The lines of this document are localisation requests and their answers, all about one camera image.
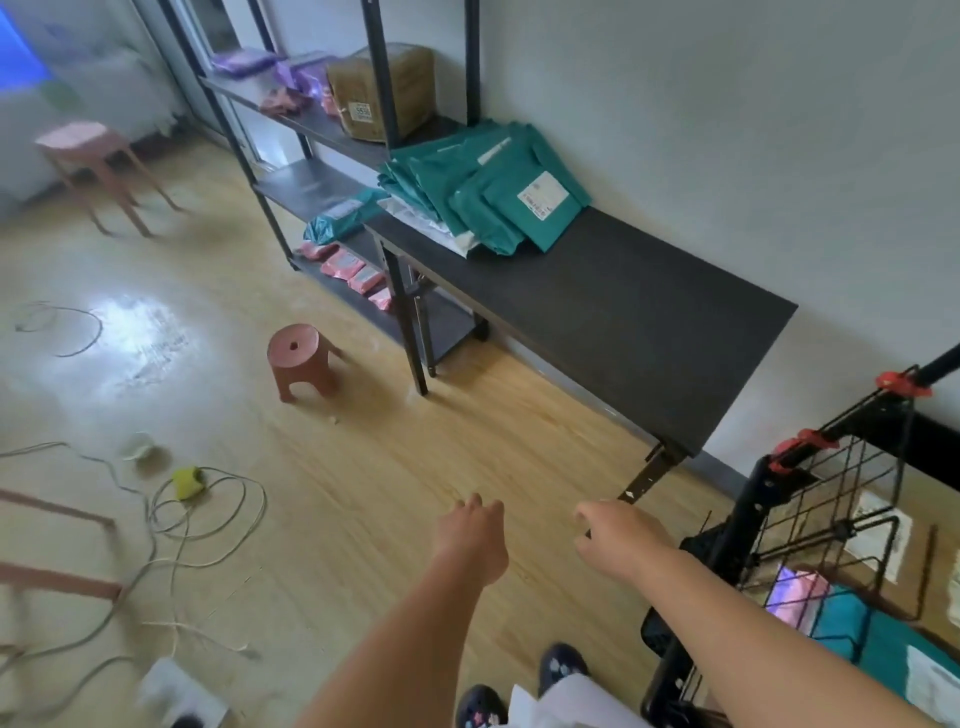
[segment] white wall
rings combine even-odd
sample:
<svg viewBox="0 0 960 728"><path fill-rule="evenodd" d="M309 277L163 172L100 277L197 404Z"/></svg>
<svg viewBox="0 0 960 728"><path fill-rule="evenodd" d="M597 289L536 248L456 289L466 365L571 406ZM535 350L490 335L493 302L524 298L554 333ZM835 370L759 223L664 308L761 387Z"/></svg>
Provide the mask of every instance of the white wall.
<svg viewBox="0 0 960 728"><path fill-rule="evenodd" d="M463 116L457 0L382 0ZM801 306L709 440L742 473L874 374L960 340L960 4L484 0L484 111L536 124L601 209ZM358 0L273 0L288 51ZM960 376L924 409L960 425Z"/></svg>

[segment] purple plastic bag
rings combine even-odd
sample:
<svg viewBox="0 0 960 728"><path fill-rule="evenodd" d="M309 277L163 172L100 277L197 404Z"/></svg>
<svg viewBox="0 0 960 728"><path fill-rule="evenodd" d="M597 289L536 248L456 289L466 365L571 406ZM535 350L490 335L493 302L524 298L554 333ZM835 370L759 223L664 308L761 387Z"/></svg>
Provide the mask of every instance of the purple plastic bag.
<svg viewBox="0 0 960 728"><path fill-rule="evenodd" d="M286 61L280 61L274 75L287 88L293 88L300 93L318 101L329 90L326 80L326 65L336 61L337 57L326 51L314 51L294 56Z"/></svg>
<svg viewBox="0 0 960 728"><path fill-rule="evenodd" d="M210 58L210 65L215 71L227 74L235 79L251 76L265 68L270 68L280 56L259 48L238 48L235 51L225 51Z"/></svg>

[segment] pink plastic bag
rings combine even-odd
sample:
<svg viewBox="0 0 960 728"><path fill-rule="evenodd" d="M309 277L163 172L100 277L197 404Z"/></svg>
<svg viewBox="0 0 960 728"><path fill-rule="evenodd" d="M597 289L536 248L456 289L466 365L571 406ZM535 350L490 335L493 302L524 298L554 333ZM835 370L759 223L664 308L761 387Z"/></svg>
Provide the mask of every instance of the pink plastic bag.
<svg viewBox="0 0 960 728"><path fill-rule="evenodd" d="M366 295L384 280L386 280L386 277L383 273L376 268L365 265L356 276L350 279L349 286L357 293Z"/></svg>
<svg viewBox="0 0 960 728"><path fill-rule="evenodd" d="M298 250L307 260L326 260L337 252L340 243L327 243L326 245L317 245L310 240L304 240L300 243Z"/></svg>
<svg viewBox="0 0 960 728"><path fill-rule="evenodd" d="M326 273L335 279L350 280L366 263L350 251L339 251L321 266L321 273Z"/></svg>
<svg viewBox="0 0 960 728"><path fill-rule="evenodd" d="M384 288L370 296L370 301L373 301L373 305L381 311L389 311L390 307L394 304L394 297L390 295L389 288Z"/></svg>

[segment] pink chair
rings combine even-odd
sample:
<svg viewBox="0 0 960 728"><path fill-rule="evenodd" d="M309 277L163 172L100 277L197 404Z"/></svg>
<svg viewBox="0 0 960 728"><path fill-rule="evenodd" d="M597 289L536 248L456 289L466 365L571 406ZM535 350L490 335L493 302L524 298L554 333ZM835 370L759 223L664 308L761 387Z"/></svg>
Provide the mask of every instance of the pink chair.
<svg viewBox="0 0 960 728"><path fill-rule="evenodd" d="M344 357L343 352L309 324L291 324L275 333L267 346L267 360L274 370L280 401L296 399L290 393L290 385L295 381L313 384L324 397L334 394L337 379L330 369L330 353Z"/></svg>
<svg viewBox="0 0 960 728"><path fill-rule="evenodd" d="M71 508L59 503L52 503L49 500L42 500L38 497L26 496L14 491L0 490L0 500L17 505L25 505L29 508L36 508L48 513L59 513L62 516L72 516L75 519L84 521L93 521L99 523L104 528L115 528L116 523L113 519L101 516L96 513L82 511L78 508ZM100 599L108 599L115 602L120 598L123 587L115 581L104 581L102 579L90 579L86 576L78 576L65 571L49 571L47 569L34 569L33 567L21 567L18 564L11 564L9 561L0 561L0 584L8 584L16 589L43 589L48 592L63 592L65 594L96 596ZM0 653L15 652L15 645L0 645Z"/></svg>
<svg viewBox="0 0 960 728"><path fill-rule="evenodd" d="M100 182L107 189L110 196L116 201L117 205L127 213L127 217L131 219L131 222L144 237L150 237L151 233L147 229L147 226L143 224L140 216L136 214L136 210L133 209L137 202L130 193L130 190L127 189L119 177L113 174L113 170L111 170L107 164L107 159L110 155L117 152L126 154L133 163L133 166L150 181L150 184L163 196L167 204L173 209L180 209L174 201L167 196L167 193L163 191L156 177L150 173L150 170L144 166L139 157L133 153L133 149L130 148L130 142L121 134L99 122L71 122L66 126L39 136L35 140L35 144L39 147L40 152L47 157L54 169L57 170L57 174L60 175L60 179L66 184L67 189L70 190L86 210L86 214L90 216L93 224L97 226L97 230L104 235L109 235L108 230L100 224L100 220L97 219L96 214L93 212L93 207L90 206L90 203L84 198L80 190L77 189L70 179L70 175L63 166L64 163L79 164L82 167L91 169L93 174L99 178Z"/></svg>

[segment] teal plastic bag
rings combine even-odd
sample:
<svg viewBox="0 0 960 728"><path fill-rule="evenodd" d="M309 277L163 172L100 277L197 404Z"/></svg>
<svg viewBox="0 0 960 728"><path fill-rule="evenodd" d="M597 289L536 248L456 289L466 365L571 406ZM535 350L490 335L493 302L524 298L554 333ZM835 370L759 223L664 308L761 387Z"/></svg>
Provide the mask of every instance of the teal plastic bag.
<svg viewBox="0 0 960 728"><path fill-rule="evenodd" d="M303 238L317 245L341 240L363 228L363 224L383 210L377 201L387 197L382 189L365 187L361 192L331 206L307 223Z"/></svg>
<svg viewBox="0 0 960 728"><path fill-rule="evenodd" d="M407 162L418 186L452 234L463 234L468 227L450 206L450 196L511 141L510 135L508 127L494 125L489 132L476 134L462 144Z"/></svg>
<svg viewBox="0 0 960 728"><path fill-rule="evenodd" d="M484 199L546 253L590 204L590 196L540 132L528 127L527 134L532 154L487 186Z"/></svg>
<svg viewBox="0 0 960 728"><path fill-rule="evenodd" d="M523 144L508 144L461 184L448 200L477 239L499 255L513 255L526 234L487 203L484 191L497 179L509 177L517 162L529 154Z"/></svg>
<svg viewBox="0 0 960 728"><path fill-rule="evenodd" d="M380 167L377 184L389 194L398 197L413 209L419 210L434 222L441 222L441 216L434 208L430 198L417 183L409 163L411 159L425 158L448 149L458 148L470 137L496 128L492 121L483 121L474 127L466 127L455 134L441 139L413 144L409 147L394 149L390 161Z"/></svg>

